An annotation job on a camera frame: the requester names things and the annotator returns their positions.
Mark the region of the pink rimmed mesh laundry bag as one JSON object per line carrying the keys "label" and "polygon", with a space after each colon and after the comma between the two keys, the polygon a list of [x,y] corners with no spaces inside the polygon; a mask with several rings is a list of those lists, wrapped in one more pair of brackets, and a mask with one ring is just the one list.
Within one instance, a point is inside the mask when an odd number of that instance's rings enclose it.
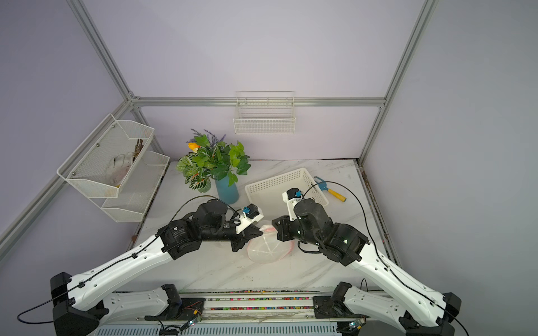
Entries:
{"label": "pink rimmed mesh laundry bag", "polygon": [[265,224],[260,227],[262,236],[252,239],[247,246],[247,257],[254,263],[275,263],[288,256],[293,250],[293,243],[277,239],[277,230]]}

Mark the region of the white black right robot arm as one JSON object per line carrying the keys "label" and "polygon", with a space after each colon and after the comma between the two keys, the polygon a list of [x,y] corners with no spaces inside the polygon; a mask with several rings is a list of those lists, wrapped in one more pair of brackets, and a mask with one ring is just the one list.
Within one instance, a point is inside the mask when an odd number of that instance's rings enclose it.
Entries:
{"label": "white black right robot arm", "polygon": [[349,283],[340,283],[333,302],[352,314],[386,323],[406,335],[454,335],[461,300],[440,293],[389,260],[358,229],[335,223],[312,199],[288,201],[288,215],[272,221],[282,242],[297,240],[315,245],[329,260],[362,273],[386,292],[382,297]]}

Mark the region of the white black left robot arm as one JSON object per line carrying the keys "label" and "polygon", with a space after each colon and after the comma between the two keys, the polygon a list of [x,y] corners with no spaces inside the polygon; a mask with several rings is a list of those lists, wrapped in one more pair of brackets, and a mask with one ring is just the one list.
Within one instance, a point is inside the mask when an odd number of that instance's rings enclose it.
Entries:
{"label": "white black left robot arm", "polygon": [[139,246],[81,274],[57,274],[50,280],[53,325],[57,335],[89,335],[107,322],[141,317],[173,321],[194,315],[194,302],[184,302],[175,285],[146,292],[117,289],[144,273],[200,249],[203,242],[230,242],[234,252],[262,236],[255,226],[263,211],[254,204],[226,216],[230,207],[211,199],[181,218],[173,218]]}

